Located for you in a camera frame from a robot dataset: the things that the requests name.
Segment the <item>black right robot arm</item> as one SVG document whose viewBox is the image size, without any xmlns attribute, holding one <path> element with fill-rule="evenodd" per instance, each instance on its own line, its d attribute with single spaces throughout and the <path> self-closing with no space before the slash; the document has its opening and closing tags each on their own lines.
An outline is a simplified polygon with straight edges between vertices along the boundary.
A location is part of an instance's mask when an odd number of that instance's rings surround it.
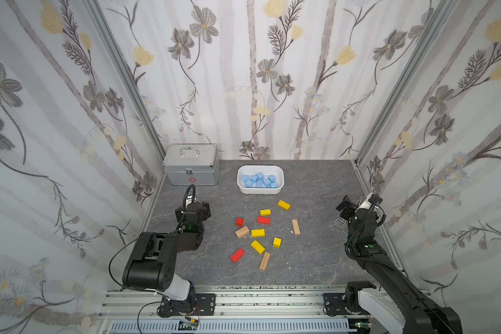
<svg viewBox="0 0 501 334">
<path fill-rule="evenodd" d="M 381 202 L 377 194 L 369 193 L 359 204 L 345 196 L 336 207 L 347 225 L 347 257 L 367 271 L 391 298 L 384 299 L 369 281 L 350 282 L 343 297 L 345 310 L 353 315 L 366 311 L 389 333 L 462 333 L 458 314 L 422 293 L 376 241 L 375 231 L 386 219 Z"/>
</svg>

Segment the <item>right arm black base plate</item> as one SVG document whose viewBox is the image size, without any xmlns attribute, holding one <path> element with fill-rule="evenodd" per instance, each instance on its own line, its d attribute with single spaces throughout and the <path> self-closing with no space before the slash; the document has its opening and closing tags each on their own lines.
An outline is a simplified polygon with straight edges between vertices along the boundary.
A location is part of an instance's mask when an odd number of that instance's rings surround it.
<svg viewBox="0 0 501 334">
<path fill-rule="evenodd" d="M 348 311 L 344 301 L 344 293 L 325 293 L 323 294 L 324 306 L 323 312 L 329 317 L 335 316 L 369 316 L 370 314 L 365 311 Z"/>
</svg>

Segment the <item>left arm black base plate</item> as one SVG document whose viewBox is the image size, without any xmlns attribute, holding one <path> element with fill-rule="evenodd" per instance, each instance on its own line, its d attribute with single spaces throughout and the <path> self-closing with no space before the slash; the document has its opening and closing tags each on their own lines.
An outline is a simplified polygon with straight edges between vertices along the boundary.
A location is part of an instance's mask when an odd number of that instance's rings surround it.
<svg viewBox="0 0 501 334">
<path fill-rule="evenodd" d="M 213 316 L 216 300 L 215 294 L 192 294 L 184 301 L 163 297 L 157 315 L 162 318 L 179 315 Z"/>
</svg>

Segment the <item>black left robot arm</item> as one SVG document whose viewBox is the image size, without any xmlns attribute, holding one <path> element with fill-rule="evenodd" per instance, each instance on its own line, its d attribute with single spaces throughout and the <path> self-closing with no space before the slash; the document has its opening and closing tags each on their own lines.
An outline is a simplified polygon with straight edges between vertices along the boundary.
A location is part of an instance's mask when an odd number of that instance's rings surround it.
<svg viewBox="0 0 501 334">
<path fill-rule="evenodd" d="M 198 305 L 194 284 L 175 273 L 179 253 L 195 251 L 203 241 L 204 221 L 211 217 L 206 202 L 176 210 L 178 225 L 170 233 L 140 234 L 122 273 L 122 285 L 160 293 L 173 312 L 190 313 Z"/>
</svg>

